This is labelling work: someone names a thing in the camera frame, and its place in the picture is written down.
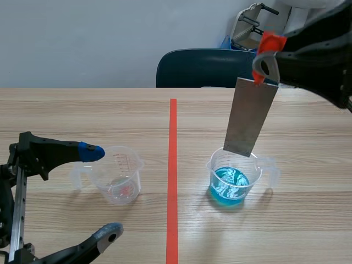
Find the metal spatula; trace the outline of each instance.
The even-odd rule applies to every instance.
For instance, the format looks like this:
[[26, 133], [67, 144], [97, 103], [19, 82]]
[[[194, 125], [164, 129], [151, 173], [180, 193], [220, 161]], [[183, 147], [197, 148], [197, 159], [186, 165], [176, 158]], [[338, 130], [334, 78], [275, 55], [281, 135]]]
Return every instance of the metal spatula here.
[[277, 89], [276, 85], [237, 79], [224, 150], [251, 155]]

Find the wooden table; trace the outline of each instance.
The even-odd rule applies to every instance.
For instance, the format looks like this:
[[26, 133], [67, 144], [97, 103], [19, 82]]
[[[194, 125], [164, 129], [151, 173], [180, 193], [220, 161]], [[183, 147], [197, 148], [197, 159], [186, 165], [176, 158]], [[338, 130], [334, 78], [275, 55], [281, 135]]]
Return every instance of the wooden table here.
[[29, 179], [25, 241], [44, 257], [109, 222], [125, 233], [95, 263], [164, 264], [169, 99], [178, 100], [180, 264], [352, 263], [352, 115], [303, 91], [283, 89], [255, 153], [275, 157], [274, 193], [263, 178], [228, 210], [207, 196], [205, 163], [221, 147], [232, 89], [1, 89], [0, 161], [18, 134], [125, 145], [145, 161], [136, 203], [113, 206], [89, 183], [73, 192], [65, 164]]

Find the measuring cup with blue liquid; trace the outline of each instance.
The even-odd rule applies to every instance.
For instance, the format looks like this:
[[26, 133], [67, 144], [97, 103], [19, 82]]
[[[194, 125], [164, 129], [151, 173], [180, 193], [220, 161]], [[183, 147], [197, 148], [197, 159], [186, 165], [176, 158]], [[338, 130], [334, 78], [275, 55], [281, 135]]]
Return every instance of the measuring cup with blue liquid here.
[[219, 148], [206, 164], [210, 171], [209, 190], [220, 204], [236, 205], [244, 201], [263, 174], [269, 174], [269, 188], [278, 184], [281, 171], [273, 158], [250, 157]]

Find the measuring cup handle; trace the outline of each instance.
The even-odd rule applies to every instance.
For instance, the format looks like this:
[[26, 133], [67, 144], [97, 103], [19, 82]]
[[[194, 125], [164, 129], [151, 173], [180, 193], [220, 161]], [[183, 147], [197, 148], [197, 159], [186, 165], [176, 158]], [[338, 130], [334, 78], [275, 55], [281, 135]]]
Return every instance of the measuring cup handle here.
[[73, 188], [76, 190], [82, 189], [82, 179], [81, 179], [81, 170], [80, 169], [73, 169], [69, 173], [71, 183]]
[[74, 162], [73, 169], [69, 173], [73, 188], [76, 190], [82, 189], [82, 173], [89, 173], [89, 169], [82, 167], [81, 162]]
[[281, 170], [276, 167], [276, 160], [274, 158], [258, 158], [256, 166], [262, 170], [262, 173], [269, 174], [269, 188], [275, 188], [280, 180]]

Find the empty measuring cup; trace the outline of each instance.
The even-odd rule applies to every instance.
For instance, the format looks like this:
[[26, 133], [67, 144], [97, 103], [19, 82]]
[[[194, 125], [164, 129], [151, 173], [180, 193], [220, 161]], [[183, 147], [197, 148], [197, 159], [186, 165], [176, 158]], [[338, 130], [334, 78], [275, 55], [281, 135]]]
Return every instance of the empty measuring cup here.
[[122, 205], [138, 196], [141, 190], [139, 171], [143, 166], [143, 161], [134, 150], [115, 146], [106, 148], [104, 158], [99, 161], [75, 162], [70, 178], [74, 187], [81, 189], [81, 174], [88, 174], [110, 203]]
[[253, 153], [244, 157], [219, 148], [206, 164], [210, 171], [210, 192], [225, 205], [244, 201], [263, 173], [269, 174], [269, 187], [278, 184], [281, 171], [273, 158], [257, 158]]

